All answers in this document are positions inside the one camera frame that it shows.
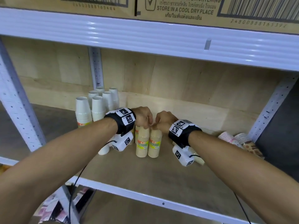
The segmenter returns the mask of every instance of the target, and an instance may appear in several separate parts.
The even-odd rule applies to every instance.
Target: wrist strap
[[[188,142],[189,134],[192,131],[202,131],[196,124],[186,119],[175,121],[169,128],[168,136],[178,146],[184,148],[190,146]]]
[[[110,112],[107,112],[104,118],[109,117],[116,121],[118,131],[116,134],[125,135],[133,129],[136,115],[129,108],[116,108]]]

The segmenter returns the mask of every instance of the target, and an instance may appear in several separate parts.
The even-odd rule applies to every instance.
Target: cardboard box
[[[138,0],[137,18],[299,34],[299,0]]]
[[[0,7],[133,18],[135,0],[0,0]]]

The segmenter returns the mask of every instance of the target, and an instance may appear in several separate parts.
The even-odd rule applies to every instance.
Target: perforated metal post
[[[1,39],[0,100],[30,151],[46,144],[45,136]],[[60,187],[56,196],[63,209],[68,211],[70,194],[66,186]],[[79,224],[79,215],[74,206],[71,207],[71,222]]]
[[[298,73],[286,73],[286,76],[276,86],[268,103],[262,110],[248,134],[249,138],[251,138],[254,142],[256,142],[268,123],[271,121],[274,114],[277,112],[280,105],[289,94],[290,90],[293,88],[298,77]]]
[[[104,86],[101,49],[88,47],[88,53],[92,71],[92,84],[95,89],[97,86]]]

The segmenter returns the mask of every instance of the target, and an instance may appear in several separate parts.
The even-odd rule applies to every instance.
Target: hand
[[[152,125],[152,129],[161,130],[162,133],[168,133],[171,125],[177,120],[178,118],[175,117],[171,112],[159,112],[156,116],[156,123]]]
[[[152,124],[152,113],[148,107],[132,108],[136,115],[135,125],[147,129]]]

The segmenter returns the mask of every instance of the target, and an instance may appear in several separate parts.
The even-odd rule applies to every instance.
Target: forearm
[[[17,216],[13,210],[30,214],[87,165],[117,130],[113,119],[104,118],[50,141],[10,168],[0,177],[0,217]],[[14,208],[16,202],[20,209]]]
[[[298,183],[268,162],[201,131],[190,146],[209,168],[267,223],[299,222]]]

